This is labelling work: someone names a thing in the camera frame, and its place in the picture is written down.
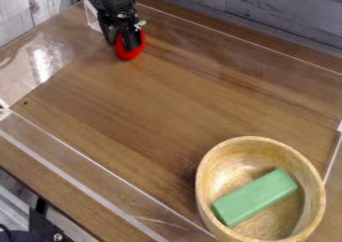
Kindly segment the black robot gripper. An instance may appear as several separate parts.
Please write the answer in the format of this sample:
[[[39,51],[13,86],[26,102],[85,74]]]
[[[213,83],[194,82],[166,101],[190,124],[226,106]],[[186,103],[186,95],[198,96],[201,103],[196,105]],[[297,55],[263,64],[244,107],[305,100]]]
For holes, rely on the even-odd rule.
[[[142,45],[142,27],[136,8],[137,0],[100,0],[97,7],[98,21],[106,41],[116,44],[118,32],[122,31],[125,50],[132,52]]]

